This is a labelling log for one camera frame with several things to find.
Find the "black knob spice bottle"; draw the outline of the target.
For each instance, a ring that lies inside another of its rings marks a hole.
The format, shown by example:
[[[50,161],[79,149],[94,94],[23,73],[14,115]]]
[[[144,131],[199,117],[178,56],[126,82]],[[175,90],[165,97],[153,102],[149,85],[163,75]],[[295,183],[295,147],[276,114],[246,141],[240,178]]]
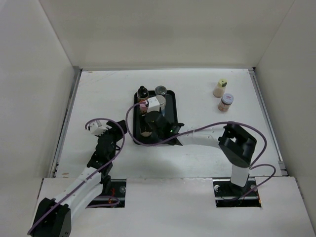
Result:
[[[147,90],[146,87],[140,86],[139,89],[137,90],[137,100],[138,102],[147,100],[149,98],[149,91]]]

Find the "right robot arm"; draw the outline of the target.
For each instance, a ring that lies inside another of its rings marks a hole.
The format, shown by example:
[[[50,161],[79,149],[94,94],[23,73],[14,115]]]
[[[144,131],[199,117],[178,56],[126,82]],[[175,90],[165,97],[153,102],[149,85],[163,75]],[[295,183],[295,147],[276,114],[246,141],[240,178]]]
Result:
[[[182,123],[170,123],[157,111],[145,115],[145,123],[165,144],[200,145],[220,149],[232,164],[230,192],[238,196],[246,191],[257,140],[240,125],[229,123],[222,128],[212,126],[200,130]]]

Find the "yellow cap condiment bottle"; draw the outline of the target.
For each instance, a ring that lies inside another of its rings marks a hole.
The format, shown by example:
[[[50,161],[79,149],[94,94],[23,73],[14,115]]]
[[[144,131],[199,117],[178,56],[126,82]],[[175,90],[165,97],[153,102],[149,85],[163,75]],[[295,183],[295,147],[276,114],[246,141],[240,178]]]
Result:
[[[221,98],[225,93],[227,83],[228,81],[226,79],[220,79],[213,89],[213,95],[217,98]]]

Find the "silver lid blue label jar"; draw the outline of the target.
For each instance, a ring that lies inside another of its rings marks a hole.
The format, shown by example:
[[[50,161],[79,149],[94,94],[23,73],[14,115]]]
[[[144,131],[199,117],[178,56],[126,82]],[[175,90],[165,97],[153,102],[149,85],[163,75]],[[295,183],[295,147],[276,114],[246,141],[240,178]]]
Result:
[[[162,95],[157,95],[156,96],[158,102],[159,102],[159,105],[160,105],[160,112],[163,116],[165,116],[165,105],[166,105],[166,99],[164,96]]]

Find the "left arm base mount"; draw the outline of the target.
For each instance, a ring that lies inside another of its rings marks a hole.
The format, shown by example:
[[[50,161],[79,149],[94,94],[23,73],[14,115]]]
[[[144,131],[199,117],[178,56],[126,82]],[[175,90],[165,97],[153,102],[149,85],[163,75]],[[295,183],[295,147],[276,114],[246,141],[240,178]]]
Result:
[[[103,190],[87,208],[124,208],[127,181],[126,179],[110,179],[103,185]]]

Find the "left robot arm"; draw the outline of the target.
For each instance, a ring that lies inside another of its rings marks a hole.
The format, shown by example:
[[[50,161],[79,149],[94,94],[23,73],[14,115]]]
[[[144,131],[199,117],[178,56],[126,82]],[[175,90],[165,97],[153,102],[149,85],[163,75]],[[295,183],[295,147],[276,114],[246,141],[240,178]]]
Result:
[[[125,141],[127,133],[124,120],[105,119],[106,126],[97,119],[85,128],[97,136],[97,146],[88,164],[78,178],[54,198],[44,198],[37,207],[34,222],[27,234],[31,237],[68,237],[73,220],[97,196],[105,197],[111,191],[109,172],[113,161],[122,151],[117,145]]]

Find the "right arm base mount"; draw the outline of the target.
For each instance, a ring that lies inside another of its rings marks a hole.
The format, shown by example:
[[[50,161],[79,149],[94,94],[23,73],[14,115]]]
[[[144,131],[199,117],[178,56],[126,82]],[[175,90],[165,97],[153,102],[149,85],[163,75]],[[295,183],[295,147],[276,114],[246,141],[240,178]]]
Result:
[[[250,178],[244,187],[239,187],[229,179],[214,179],[213,190],[216,207],[261,207],[261,201],[254,178]]]

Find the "red label lid spice jar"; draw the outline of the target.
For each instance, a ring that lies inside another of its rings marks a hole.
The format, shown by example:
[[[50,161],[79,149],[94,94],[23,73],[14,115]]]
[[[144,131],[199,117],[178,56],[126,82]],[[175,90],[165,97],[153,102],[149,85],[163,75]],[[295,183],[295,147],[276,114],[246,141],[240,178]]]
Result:
[[[218,104],[218,109],[222,112],[228,111],[233,101],[234,101],[233,95],[230,93],[225,93]]]

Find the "pink cap spice bottle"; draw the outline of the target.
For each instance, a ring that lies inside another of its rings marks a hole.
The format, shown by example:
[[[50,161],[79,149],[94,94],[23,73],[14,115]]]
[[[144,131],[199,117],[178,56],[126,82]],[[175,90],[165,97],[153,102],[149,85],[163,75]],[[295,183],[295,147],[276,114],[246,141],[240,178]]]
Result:
[[[139,105],[139,111],[140,111],[140,114],[141,115],[144,115],[147,113],[148,111],[148,101],[147,100],[144,100],[140,103]]]

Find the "black knob grinder bottle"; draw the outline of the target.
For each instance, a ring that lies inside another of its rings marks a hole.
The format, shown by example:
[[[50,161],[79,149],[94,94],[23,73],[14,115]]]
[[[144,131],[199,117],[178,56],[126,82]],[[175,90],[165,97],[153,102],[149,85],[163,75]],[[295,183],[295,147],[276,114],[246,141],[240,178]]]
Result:
[[[152,129],[147,123],[140,124],[140,134],[143,137],[150,137],[152,134]]]

